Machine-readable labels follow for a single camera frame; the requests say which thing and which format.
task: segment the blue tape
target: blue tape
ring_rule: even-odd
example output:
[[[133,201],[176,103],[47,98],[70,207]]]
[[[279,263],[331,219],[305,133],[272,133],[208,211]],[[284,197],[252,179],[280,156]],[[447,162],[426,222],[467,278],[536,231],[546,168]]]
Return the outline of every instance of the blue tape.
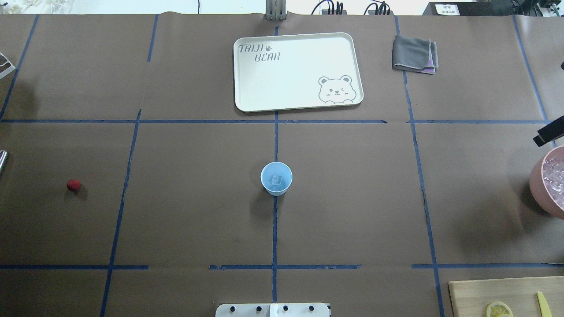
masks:
[[[433,268],[432,264],[414,264],[411,268]],[[438,264],[437,268],[537,268],[564,267],[564,263],[448,263]]]
[[[519,26],[517,25],[517,18],[515,17],[515,15],[513,15],[513,26],[515,27],[517,42],[519,42],[519,48],[521,49],[521,54],[523,55],[523,60],[525,61],[525,66],[527,67],[529,78],[531,79],[532,88],[535,90],[536,100],[539,102],[540,112],[543,113],[544,120],[547,120],[547,113],[544,110],[543,101],[540,99],[539,89],[537,88],[535,77],[533,77],[532,75],[531,66],[529,65],[527,53],[525,53],[525,48],[523,47],[523,42],[521,41],[521,33],[519,32]]]
[[[137,131],[139,130],[139,118],[141,118],[141,110],[139,110],[139,112],[137,113],[135,129],[133,130],[133,139],[131,140],[131,148],[129,150],[129,160],[127,161],[127,171],[125,173],[124,189],[121,192],[120,211],[117,215],[116,232],[113,237],[112,254],[109,259],[110,268],[108,270],[108,275],[106,277],[106,285],[104,288],[104,297],[102,299],[102,308],[100,309],[100,317],[104,316],[106,303],[108,302],[109,286],[112,281],[112,267],[116,258],[117,240],[120,236],[121,219],[124,214],[125,193],[127,191],[127,185],[129,184],[129,175],[131,173],[131,160],[133,159],[133,150],[135,149],[135,142],[137,141]]]
[[[398,16],[394,16],[395,19],[395,29],[398,34],[400,33],[399,29],[399,20]],[[411,105],[411,97],[409,95],[409,91],[407,89],[407,74],[405,71],[403,73],[403,83],[406,90],[406,99],[408,104],[409,110],[409,123],[411,125],[411,134],[413,137],[413,147],[415,148],[415,159],[417,161],[417,172],[419,173],[419,183],[421,186],[421,191],[423,193],[423,204],[425,208],[425,219],[427,221],[427,236],[429,238],[429,248],[431,250],[431,259],[433,261],[433,274],[435,276],[435,289],[437,290],[437,300],[439,302],[439,312],[440,317],[444,317],[444,305],[443,305],[443,295],[440,289],[440,280],[439,280],[439,269],[437,268],[437,256],[435,254],[435,242],[433,241],[433,229],[431,228],[431,217],[429,216],[429,206],[427,204],[427,192],[425,191],[425,181],[423,180],[423,168],[421,167],[421,156],[419,155],[419,145],[417,144],[417,133],[415,130],[415,118],[413,116],[413,107]]]
[[[278,111],[274,112],[274,161],[278,162]]]
[[[271,270],[270,264],[249,264],[249,265],[210,265],[210,270]]]
[[[278,265],[279,270],[356,270],[361,268],[361,264],[281,264]]]
[[[413,120],[414,124],[549,124],[548,120]]]
[[[394,15],[394,19],[395,19],[395,32],[398,34],[401,34],[401,32],[399,31],[399,20],[398,20],[398,16]]]
[[[108,303],[108,294],[109,294],[109,284],[112,280],[112,270],[108,270],[108,274],[106,275],[106,285],[104,287],[104,297],[102,299],[102,307],[100,308],[100,317],[104,317],[105,315],[105,307]]]
[[[7,124],[134,124],[135,120],[65,120],[65,119],[3,119],[1,123]]]
[[[153,45],[155,44],[155,35],[157,34],[157,22],[158,14],[155,14],[155,22],[153,23],[153,35],[151,36],[151,44],[149,45],[149,55],[147,56],[147,62],[151,62],[151,56],[153,56]]]
[[[386,124],[385,120],[207,120],[207,119],[144,119],[142,124]],[[134,124],[131,119],[4,119],[2,123],[11,124]]]
[[[8,102],[10,101],[10,96],[12,95],[12,90],[14,90],[14,85],[16,84],[17,75],[20,73],[21,65],[24,62],[25,53],[28,51],[29,43],[32,40],[33,32],[35,32],[35,28],[37,26],[38,20],[39,20],[39,14],[36,14],[36,18],[35,20],[33,20],[32,29],[29,31],[28,40],[25,42],[24,50],[21,52],[20,60],[17,63],[17,68],[16,71],[14,72],[12,83],[10,84],[10,88],[8,88],[8,93],[6,94],[6,98],[4,99],[4,105],[2,106],[2,110],[0,111],[0,120],[4,117],[4,113],[6,112],[6,107],[8,106]]]
[[[276,270],[356,270],[362,264],[276,264]],[[269,264],[210,265],[210,270],[271,270]]]
[[[109,270],[109,265],[0,265],[0,270]],[[113,270],[148,270],[148,265],[115,265]]]
[[[386,124],[384,120],[280,120],[281,124]]]
[[[139,120],[142,124],[273,124],[275,120]]]
[[[277,285],[276,285],[276,270],[278,269],[278,197],[274,196],[274,203],[272,205],[274,211],[273,221],[272,221],[272,302],[275,303],[277,300]]]

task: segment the red sponge ball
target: red sponge ball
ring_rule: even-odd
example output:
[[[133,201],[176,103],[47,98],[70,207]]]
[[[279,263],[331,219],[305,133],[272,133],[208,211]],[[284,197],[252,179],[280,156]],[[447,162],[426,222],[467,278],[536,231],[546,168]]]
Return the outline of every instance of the red sponge ball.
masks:
[[[80,189],[80,186],[78,179],[71,179],[67,183],[67,188],[72,192],[77,192]]]

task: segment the lemon slice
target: lemon slice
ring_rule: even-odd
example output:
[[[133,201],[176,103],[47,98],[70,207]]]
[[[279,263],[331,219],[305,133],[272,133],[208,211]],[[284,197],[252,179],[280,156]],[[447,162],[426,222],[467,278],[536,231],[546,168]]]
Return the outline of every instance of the lemon slice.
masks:
[[[486,317],[513,317],[513,313],[505,303],[493,302],[486,307]]]

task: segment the bear illustration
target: bear illustration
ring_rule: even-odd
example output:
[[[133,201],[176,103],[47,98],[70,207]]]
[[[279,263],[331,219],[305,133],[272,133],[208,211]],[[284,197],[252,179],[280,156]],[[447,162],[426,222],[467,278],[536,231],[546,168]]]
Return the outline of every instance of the bear illustration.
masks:
[[[352,81],[352,78],[347,75],[336,79],[321,77],[319,79],[319,84],[321,85],[319,99],[326,105],[353,102],[352,100],[356,97],[356,91],[354,91],[351,85]]]

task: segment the blue plastic cup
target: blue plastic cup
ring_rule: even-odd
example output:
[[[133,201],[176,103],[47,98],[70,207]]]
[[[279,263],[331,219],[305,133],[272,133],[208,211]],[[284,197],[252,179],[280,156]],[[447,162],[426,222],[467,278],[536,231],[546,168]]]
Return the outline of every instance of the blue plastic cup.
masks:
[[[261,172],[261,183],[266,191],[273,196],[280,196],[292,184],[292,171],[282,162],[272,162]]]

